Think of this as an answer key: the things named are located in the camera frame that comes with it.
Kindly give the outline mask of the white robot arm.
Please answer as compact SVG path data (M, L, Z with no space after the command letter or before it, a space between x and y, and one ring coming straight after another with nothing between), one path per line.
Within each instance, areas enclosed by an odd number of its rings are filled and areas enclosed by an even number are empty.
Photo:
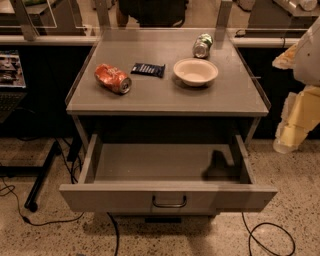
M278 69L292 69L294 79L305 85L288 94L273 148L286 154L298 149L308 133L320 124L320 18L300 40L272 62Z

